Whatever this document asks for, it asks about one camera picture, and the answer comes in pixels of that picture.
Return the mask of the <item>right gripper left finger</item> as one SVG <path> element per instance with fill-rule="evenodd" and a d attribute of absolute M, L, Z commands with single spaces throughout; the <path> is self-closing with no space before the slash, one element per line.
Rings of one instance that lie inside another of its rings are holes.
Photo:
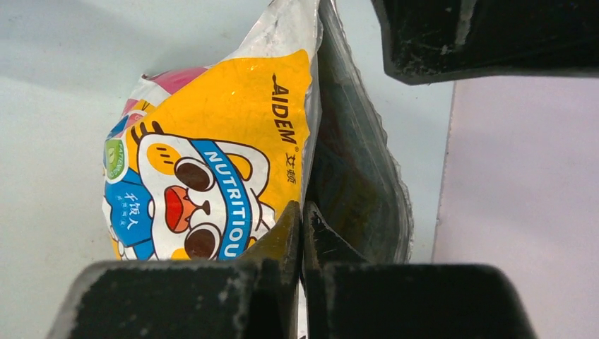
<path fill-rule="evenodd" d="M 103 261 L 70 286 L 50 338 L 296 338 L 300 205 L 229 261 Z"/>

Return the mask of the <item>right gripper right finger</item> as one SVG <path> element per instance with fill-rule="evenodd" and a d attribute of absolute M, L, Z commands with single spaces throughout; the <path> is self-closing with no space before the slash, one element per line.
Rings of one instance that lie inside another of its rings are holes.
<path fill-rule="evenodd" d="M 303 286 L 310 338 L 534 338 L 505 274 L 482 264 L 370 263 L 308 202 Z"/>

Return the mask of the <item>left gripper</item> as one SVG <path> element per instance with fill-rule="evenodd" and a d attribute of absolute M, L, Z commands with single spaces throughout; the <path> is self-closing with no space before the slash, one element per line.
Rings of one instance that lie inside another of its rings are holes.
<path fill-rule="evenodd" d="M 407 85 L 598 76 L 598 2 L 374 1 L 385 73 Z"/>

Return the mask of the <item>pet food bag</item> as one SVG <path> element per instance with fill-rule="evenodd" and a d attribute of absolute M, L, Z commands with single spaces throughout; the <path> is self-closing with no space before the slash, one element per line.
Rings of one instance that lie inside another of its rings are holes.
<path fill-rule="evenodd" d="M 366 259 L 404 263 L 408 192 L 333 1 L 272 1 L 222 61 L 141 76 L 105 140 L 120 260 L 231 260 L 290 202 Z"/>

